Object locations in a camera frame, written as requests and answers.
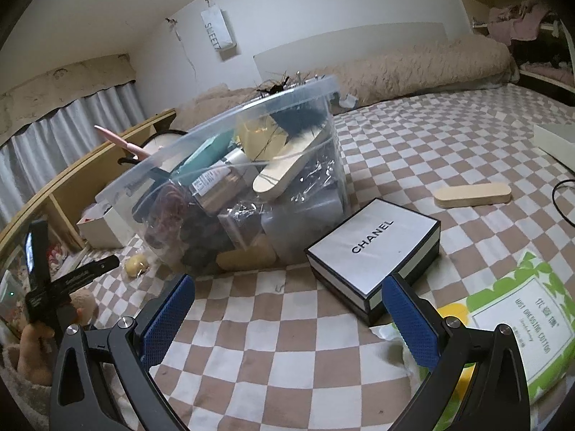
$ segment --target black cable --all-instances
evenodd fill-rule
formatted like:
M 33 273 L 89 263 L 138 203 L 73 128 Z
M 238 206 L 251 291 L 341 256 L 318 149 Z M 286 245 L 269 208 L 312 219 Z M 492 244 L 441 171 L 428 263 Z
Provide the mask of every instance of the black cable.
M 567 183 L 575 183 L 575 180 L 563 180 L 563 181 L 560 181 L 559 183 L 557 183 L 555 185 L 555 188 L 553 188 L 553 192 L 551 193 L 551 200 L 553 201 L 553 205 L 557 209 L 557 212 L 559 212 L 560 216 L 562 216 L 563 219 L 565 219 L 565 221 L 571 225 L 571 227 L 575 227 L 575 223 L 573 223 L 571 220 L 569 220 L 569 218 L 563 213 L 563 211 L 561 209 L 559 209 L 559 206 L 557 205 L 557 202 L 555 201 L 555 194 L 557 193 L 557 191 L 559 190 L 559 188 L 561 186 L 563 186 L 564 184 L 567 184 Z

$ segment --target metal screw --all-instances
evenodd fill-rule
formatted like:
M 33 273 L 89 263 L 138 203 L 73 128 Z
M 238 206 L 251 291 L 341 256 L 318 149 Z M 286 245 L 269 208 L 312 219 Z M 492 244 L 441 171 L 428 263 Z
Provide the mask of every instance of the metal screw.
M 132 324 L 134 324 L 134 318 L 130 318 L 130 316 L 124 316 L 118 320 L 118 326 L 120 329 L 130 328 Z
M 513 329 L 511 329 L 507 324 L 501 324 L 499 326 L 499 332 L 503 335 L 511 335 L 513 333 Z
M 461 321 L 459 321 L 455 316 L 447 316 L 445 318 L 445 324 L 452 329 L 459 329 L 461 327 Z
M 68 328 L 66 329 L 66 333 L 68 335 L 74 335 L 79 330 L 80 330 L 80 326 L 78 326 L 78 324 L 72 324 L 72 325 L 68 326 Z

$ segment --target blue textured gripper pad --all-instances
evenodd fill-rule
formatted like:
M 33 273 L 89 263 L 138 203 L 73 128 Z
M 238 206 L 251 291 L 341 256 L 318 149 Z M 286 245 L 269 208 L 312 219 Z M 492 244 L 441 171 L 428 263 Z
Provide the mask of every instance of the blue textured gripper pad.
M 381 295 L 417 364 L 433 370 L 439 361 L 437 335 L 393 277 L 383 279 Z
M 172 340 L 194 303 L 195 286 L 190 276 L 184 277 L 153 320 L 152 325 L 144 333 L 140 344 L 140 361 L 146 371 L 160 364 L 164 359 Z

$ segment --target bed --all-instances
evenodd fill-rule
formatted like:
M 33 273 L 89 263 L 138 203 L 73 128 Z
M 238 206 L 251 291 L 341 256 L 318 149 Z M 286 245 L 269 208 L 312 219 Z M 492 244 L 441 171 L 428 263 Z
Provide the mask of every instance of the bed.
M 344 113 L 336 124 L 351 202 L 358 209 L 383 196 L 441 220 L 441 257 L 416 284 L 435 306 L 492 284 L 525 248 L 548 261 L 575 295 L 575 228 L 550 199 L 569 172 L 530 142 L 533 123 L 574 117 L 574 109 L 514 85 Z M 510 184 L 510 203 L 452 210 L 433 203 L 432 191 L 446 184 L 494 180 Z M 573 218 L 575 194 L 563 193 L 558 205 Z M 136 237 L 122 256 L 141 245 Z M 156 263 L 129 285 L 119 269 L 95 281 L 98 327 L 135 315 L 170 275 Z M 373 335 L 307 265 L 198 278 L 186 321 L 162 365 L 151 369 L 194 431 L 387 429 L 410 399 L 406 374 L 401 348 Z M 110 381 L 125 406 L 118 379 Z M 571 368 L 537 404 L 536 429 L 574 381 Z M 137 429 L 133 413 L 126 416 Z

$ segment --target chanel box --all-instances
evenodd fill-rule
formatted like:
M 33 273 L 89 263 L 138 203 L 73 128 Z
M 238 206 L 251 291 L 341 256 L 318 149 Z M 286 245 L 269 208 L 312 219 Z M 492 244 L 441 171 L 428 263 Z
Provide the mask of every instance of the chanel box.
M 306 250 L 315 276 L 366 324 L 386 310 L 381 283 L 399 273 L 409 284 L 439 254 L 441 223 L 375 199 Z

